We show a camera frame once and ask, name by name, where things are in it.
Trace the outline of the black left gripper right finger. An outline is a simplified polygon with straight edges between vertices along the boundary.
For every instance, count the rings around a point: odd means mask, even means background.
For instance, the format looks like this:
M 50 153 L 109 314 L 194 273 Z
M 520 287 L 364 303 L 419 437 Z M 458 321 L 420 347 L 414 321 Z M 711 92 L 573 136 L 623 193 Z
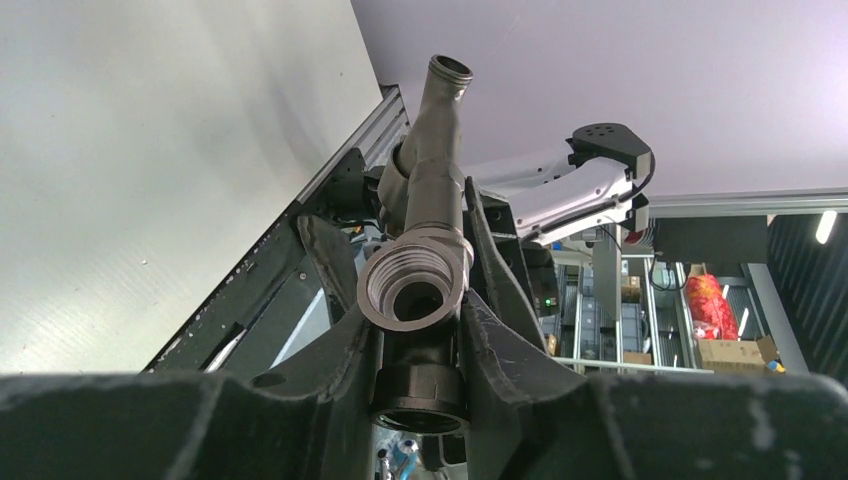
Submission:
M 461 310 L 472 479 L 843 479 L 847 392 L 819 375 L 583 376 Z

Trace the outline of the metal elbow pipe fitting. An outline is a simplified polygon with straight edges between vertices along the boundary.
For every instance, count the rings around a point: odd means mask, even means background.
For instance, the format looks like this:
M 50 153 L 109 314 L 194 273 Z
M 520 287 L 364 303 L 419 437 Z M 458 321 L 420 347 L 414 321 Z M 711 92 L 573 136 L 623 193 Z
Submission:
M 424 436 L 468 428 L 457 332 L 473 259 L 460 233 L 425 227 L 366 261 L 357 303 L 384 336 L 369 406 L 375 424 Z

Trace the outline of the metal water faucet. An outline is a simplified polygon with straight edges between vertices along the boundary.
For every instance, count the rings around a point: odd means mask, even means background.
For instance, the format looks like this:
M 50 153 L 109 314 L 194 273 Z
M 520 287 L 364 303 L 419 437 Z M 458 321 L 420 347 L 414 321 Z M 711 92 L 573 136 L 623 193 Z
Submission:
M 378 183 L 379 216 L 389 235 L 426 227 L 462 229 L 459 110 L 472 79 L 471 69 L 458 60 L 430 59 L 418 115 L 393 148 Z

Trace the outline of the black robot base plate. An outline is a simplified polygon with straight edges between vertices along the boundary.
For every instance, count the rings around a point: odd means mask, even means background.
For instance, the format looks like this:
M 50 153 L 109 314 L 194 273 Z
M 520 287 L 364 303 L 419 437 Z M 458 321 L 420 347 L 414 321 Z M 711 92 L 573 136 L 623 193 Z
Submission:
M 334 222 L 334 170 L 305 203 L 287 207 L 157 356 L 148 373 L 225 371 L 250 379 L 311 342 L 345 312 L 329 312 L 301 242 L 297 218 L 316 215 L 351 236 L 365 225 Z M 354 249 L 354 261 L 357 252 Z

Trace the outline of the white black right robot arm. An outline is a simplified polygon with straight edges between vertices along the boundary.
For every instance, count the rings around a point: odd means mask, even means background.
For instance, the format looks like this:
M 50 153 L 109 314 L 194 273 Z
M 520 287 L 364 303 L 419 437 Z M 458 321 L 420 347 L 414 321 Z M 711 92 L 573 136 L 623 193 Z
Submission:
M 482 206 L 480 188 L 459 168 L 461 132 L 456 118 L 420 118 L 396 146 L 375 194 L 355 205 L 363 218 L 378 216 L 389 242 L 362 272 L 333 255 L 344 235 L 316 215 L 297 220 L 300 237 L 324 271 L 325 291 L 343 310 L 358 307 L 382 330 L 398 360 L 432 359 L 454 348 L 461 301 L 479 266 L 497 309 L 509 308 L 513 328 L 540 345 L 532 304 L 499 253 Z M 547 244 L 591 227 L 627 222 L 639 228 L 647 204 L 643 189 L 655 169 L 651 149 L 628 127 L 593 124 L 568 139 L 571 171 L 527 180 L 507 197 L 513 237 Z

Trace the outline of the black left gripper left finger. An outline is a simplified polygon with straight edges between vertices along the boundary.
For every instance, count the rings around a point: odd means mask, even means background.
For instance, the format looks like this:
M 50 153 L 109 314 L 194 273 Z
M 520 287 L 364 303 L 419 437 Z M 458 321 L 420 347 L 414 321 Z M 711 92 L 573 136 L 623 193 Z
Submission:
M 364 479 L 377 332 L 358 309 L 250 382 L 226 373 L 8 376 L 5 479 Z

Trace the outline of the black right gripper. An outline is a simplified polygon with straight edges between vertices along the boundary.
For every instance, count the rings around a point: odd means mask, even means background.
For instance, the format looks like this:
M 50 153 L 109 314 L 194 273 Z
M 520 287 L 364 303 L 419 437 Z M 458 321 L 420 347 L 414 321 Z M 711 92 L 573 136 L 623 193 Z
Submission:
M 377 186 L 383 166 L 365 167 L 357 148 L 334 169 L 334 222 L 340 227 L 372 224 L 379 230 Z M 497 318 L 542 353 L 547 352 L 539 319 L 547 300 L 558 302 L 551 254 L 519 239 L 507 199 L 465 179 L 464 232 L 475 260 L 471 285 Z M 301 215 L 297 229 L 324 290 L 329 312 L 347 312 L 357 299 L 354 250 L 341 229 L 316 215 Z

